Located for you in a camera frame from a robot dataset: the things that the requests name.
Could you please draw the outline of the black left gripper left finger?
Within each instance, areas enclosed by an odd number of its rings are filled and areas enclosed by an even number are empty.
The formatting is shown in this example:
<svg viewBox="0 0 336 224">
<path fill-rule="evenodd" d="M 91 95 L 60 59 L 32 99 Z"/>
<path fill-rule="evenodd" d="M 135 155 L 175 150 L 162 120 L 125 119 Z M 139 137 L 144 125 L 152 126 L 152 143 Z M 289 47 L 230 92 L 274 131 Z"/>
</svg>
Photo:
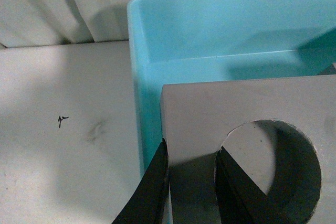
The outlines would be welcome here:
<svg viewBox="0 0 336 224">
<path fill-rule="evenodd" d="M 169 156 L 159 144 L 135 192 L 113 223 L 163 223 L 169 192 Z"/>
</svg>

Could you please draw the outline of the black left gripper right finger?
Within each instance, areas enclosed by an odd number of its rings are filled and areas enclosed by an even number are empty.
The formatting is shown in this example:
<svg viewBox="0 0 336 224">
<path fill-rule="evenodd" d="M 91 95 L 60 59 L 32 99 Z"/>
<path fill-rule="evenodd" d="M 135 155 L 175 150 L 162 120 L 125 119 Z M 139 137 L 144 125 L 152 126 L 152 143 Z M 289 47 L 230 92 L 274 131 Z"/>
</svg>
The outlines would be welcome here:
<svg viewBox="0 0 336 224">
<path fill-rule="evenodd" d="M 214 180 L 221 223 L 292 223 L 224 147 L 216 155 Z"/>
</svg>

